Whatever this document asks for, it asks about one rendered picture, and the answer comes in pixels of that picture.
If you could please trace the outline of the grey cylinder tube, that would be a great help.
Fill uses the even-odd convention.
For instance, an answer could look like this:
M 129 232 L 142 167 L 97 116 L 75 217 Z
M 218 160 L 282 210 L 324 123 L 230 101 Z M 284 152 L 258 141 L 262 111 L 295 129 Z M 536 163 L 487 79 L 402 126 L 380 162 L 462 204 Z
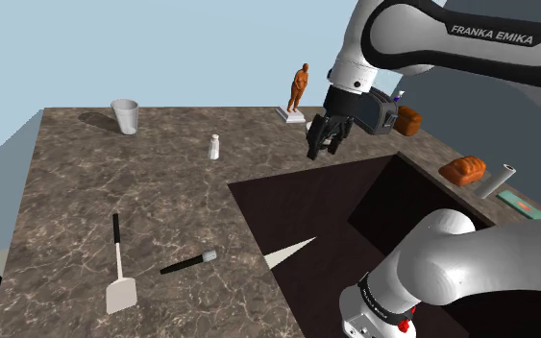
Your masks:
M 492 174 L 485 182 L 475 189 L 474 194 L 480 199 L 485 199 L 515 173 L 516 169 L 513 166 L 504 164 L 498 172 Z

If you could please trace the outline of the dark grey toaster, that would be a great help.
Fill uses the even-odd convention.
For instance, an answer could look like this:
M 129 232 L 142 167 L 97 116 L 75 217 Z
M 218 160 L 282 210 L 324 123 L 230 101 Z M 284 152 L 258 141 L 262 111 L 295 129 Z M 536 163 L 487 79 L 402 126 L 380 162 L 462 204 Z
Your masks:
M 354 122 L 369 134 L 389 134 L 397 117 L 397 104 L 388 95 L 372 87 L 368 93 L 360 96 Z

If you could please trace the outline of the black brush grey head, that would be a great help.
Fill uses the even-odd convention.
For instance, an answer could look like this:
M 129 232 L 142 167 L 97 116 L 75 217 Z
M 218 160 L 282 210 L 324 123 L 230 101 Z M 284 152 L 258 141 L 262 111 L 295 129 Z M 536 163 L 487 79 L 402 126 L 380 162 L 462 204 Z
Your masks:
M 182 269 L 185 269 L 185 268 L 188 268 L 200 263 L 211 262 L 216 258 L 217 258 L 217 253 L 215 250 L 207 251 L 197 256 L 191 257 L 189 259 L 166 266 L 160 270 L 160 274 L 165 275 L 165 274 L 177 272 Z

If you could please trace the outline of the dark brown sink basin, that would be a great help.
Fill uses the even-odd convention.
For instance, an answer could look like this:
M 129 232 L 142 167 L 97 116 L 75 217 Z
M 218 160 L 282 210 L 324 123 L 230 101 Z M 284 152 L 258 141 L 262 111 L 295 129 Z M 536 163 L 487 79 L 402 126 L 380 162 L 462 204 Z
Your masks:
M 263 254 L 295 244 L 272 273 L 305 338 L 347 338 L 338 299 L 427 214 L 451 208 L 493 221 L 402 153 L 229 186 Z

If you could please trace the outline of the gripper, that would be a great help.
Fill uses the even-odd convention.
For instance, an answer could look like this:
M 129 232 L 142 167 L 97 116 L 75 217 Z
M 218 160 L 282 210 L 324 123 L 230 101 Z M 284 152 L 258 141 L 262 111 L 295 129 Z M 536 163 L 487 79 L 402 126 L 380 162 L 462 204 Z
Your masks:
M 334 155 L 340 143 L 349 136 L 353 122 L 354 117 L 349 115 L 316 114 L 307 131 L 307 157 L 316 160 L 325 139 L 330 141 L 328 153 Z

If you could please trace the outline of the small white round thing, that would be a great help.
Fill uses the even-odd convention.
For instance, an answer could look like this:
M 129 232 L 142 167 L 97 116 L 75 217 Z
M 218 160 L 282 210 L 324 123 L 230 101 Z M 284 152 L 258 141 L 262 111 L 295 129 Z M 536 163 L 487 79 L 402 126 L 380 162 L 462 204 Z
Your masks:
M 309 131 L 311 125 L 312 125 L 312 122 L 306 122 L 306 135 L 308 134 L 308 131 Z M 332 137 L 329 136 L 324 140 L 323 145 L 328 146 L 328 145 L 331 144 L 331 142 L 332 142 Z

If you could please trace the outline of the brown bread loaf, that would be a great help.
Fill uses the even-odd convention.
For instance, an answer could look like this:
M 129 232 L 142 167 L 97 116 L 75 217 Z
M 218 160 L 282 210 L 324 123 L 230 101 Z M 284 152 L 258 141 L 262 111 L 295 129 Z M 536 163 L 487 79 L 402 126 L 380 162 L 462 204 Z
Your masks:
M 404 136 L 413 136 L 420 130 L 423 115 L 416 110 L 408 106 L 400 106 L 397 115 L 398 117 L 393 126 L 396 132 Z
M 474 156 L 460 157 L 442 166 L 438 173 L 450 183 L 465 186 L 482 178 L 485 162 Z

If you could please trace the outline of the green flat tablet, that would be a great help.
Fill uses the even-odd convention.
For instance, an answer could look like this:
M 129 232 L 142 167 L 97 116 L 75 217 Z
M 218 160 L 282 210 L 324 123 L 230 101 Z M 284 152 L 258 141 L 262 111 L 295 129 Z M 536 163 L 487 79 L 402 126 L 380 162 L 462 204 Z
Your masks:
M 523 199 L 519 198 L 509 190 L 502 191 L 496 195 L 501 201 L 508 206 L 514 208 L 519 213 L 523 214 L 528 219 L 541 219 L 541 211 Z

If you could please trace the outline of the orange human figure statue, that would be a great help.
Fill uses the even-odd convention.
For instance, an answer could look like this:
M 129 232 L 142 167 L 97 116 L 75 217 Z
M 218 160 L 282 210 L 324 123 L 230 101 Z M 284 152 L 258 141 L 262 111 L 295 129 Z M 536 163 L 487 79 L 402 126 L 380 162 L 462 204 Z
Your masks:
M 277 112 L 287 124 L 305 123 L 306 118 L 299 111 L 300 100 L 308 83 L 308 64 L 304 63 L 294 76 L 291 84 L 290 98 L 286 107 L 278 107 Z

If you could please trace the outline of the white cup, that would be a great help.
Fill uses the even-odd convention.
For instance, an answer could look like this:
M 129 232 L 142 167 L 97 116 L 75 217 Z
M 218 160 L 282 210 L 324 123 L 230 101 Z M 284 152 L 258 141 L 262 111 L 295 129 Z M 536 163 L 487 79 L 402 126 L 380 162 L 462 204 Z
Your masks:
M 138 103 L 129 99 L 116 99 L 111 102 L 111 108 L 120 131 L 126 135 L 136 134 L 139 112 Z

